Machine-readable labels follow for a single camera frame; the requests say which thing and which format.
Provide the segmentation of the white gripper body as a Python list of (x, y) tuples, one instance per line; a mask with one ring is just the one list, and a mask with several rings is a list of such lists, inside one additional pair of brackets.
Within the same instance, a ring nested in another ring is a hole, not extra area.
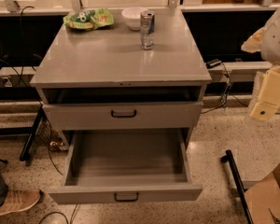
[(280, 65), (272, 67), (263, 75), (257, 101), (280, 107)]

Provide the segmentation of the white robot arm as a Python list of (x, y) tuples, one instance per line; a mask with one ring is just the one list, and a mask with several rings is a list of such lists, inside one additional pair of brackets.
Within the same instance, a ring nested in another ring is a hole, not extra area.
[(259, 51), (261, 58), (272, 65), (265, 73), (256, 75), (250, 103), (249, 117), (265, 122), (280, 108), (280, 7), (243, 43), (241, 50), (249, 53)]

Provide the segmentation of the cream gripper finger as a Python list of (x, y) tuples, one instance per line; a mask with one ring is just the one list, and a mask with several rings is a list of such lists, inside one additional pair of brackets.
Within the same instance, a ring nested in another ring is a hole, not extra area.
[(250, 118), (256, 121), (267, 121), (276, 111), (277, 108), (275, 105), (265, 102), (256, 102), (250, 113)]

